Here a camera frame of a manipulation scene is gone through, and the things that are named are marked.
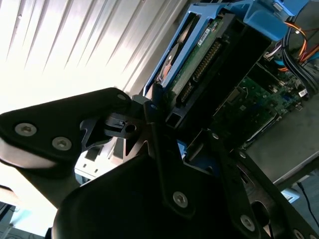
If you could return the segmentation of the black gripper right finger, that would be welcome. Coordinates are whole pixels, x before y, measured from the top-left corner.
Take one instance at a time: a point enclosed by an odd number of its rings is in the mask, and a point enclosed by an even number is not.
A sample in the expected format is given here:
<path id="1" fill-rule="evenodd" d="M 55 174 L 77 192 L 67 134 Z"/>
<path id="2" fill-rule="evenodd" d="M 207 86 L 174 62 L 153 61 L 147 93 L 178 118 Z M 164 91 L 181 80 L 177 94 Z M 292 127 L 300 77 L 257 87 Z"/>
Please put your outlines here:
<path id="1" fill-rule="evenodd" d="M 219 166 L 232 226 L 243 239 L 317 239 L 318 234 L 244 152 L 228 153 L 221 138 L 206 130 Z"/>

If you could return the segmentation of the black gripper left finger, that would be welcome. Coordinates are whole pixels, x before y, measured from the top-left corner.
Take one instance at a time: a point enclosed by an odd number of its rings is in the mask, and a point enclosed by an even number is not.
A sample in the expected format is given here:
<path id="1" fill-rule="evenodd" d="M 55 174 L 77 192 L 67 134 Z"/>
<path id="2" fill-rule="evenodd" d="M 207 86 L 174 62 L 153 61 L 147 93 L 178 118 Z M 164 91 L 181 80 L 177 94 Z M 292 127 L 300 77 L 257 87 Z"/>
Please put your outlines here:
<path id="1" fill-rule="evenodd" d="M 0 159 L 45 178 L 64 178 L 82 152 L 113 137 L 125 141 L 125 163 L 73 192 L 60 215 L 192 218 L 195 207 L 184 183 L 188 168 L 161 111 L 116 88 L 1 114 Z"/>

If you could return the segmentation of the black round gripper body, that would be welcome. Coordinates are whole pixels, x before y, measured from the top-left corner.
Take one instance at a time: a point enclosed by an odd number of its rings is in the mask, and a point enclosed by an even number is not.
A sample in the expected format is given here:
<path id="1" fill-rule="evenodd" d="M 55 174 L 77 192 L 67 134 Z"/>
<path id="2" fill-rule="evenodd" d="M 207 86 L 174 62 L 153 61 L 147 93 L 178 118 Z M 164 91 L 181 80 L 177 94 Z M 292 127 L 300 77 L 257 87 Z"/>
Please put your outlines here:
<path id="1" fill-rule="evenodd" d="M 271 184 L 221 149 L 213 172 L 176 150 L 148 150 L 81 186 L 59 208 L 54 239 L 316 239 Z"/>

